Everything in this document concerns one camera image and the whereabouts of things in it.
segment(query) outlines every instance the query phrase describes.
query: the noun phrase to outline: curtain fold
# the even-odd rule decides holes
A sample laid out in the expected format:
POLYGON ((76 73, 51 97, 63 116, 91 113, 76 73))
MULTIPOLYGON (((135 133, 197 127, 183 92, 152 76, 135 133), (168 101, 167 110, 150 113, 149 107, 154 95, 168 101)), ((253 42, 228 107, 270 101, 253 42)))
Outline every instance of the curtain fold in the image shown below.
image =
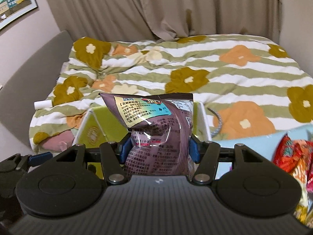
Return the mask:
POLYGON ((172 41, 193 35, 240 33, 278 42, 279 0, 47 0, 73 39, 172 41))

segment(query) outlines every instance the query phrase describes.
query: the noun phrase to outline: striped blanket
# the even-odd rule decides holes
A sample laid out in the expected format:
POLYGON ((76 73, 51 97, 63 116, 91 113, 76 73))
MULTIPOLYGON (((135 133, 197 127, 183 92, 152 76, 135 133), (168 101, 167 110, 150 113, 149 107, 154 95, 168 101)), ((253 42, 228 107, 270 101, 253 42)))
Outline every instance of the striped blanket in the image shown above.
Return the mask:
MULTIPOLYGON (((34 151, 40 142, 77 128, 90 108, 104 105, 98 93, 155 95, 192 92, 195 101, 223 120, 214 140, 266 135, 310 123, 313 79, 286 51, 264 37, 209 35, 175 42, 77 40, 67 70, 30 124, 34 151)), ((208 111, 211 130, 217 119, 208 111)))

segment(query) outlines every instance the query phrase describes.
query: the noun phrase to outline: white wall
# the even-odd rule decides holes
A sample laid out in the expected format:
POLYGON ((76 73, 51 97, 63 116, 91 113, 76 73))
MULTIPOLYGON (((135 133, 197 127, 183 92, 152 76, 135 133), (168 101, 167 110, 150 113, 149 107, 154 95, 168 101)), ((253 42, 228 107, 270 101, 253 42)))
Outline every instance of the white wall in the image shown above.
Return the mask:
MULTIPOLYGON (((41 46, 60 30, 46 0, 36 0, 39 6, 0 31, 0 84, 5 84, 14 72, 41 46)), ((0 161, 16 153, 30 150, 0 124, 0 161)))
POLYGON ((313 0, 282 0, 280 45, 313 76, 313 0))

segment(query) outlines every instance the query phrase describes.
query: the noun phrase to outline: framed picture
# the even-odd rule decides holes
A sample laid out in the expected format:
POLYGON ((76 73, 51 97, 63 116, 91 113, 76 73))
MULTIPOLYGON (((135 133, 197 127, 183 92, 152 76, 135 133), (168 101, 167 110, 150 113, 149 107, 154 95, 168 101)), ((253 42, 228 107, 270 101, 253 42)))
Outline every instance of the framed picture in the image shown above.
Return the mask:
POLYGON ((35 0, 0 0, 0 30, 37 7, 35 0))

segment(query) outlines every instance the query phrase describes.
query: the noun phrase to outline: metal screw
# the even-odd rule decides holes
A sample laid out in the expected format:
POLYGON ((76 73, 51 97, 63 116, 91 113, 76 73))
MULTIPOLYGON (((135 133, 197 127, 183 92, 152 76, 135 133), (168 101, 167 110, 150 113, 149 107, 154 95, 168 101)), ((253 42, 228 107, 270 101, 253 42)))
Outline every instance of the metal screw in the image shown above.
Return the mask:
POLYGON ((195 180, 198 182, 207 182, 210 180, 210 176, 207 174, 200 173, 195 175, 195 180))
POLYGON ((121 182, 124 180, 124 176, 121 174, 112 174, 109 176, 109 180, 112 182, 121 182))

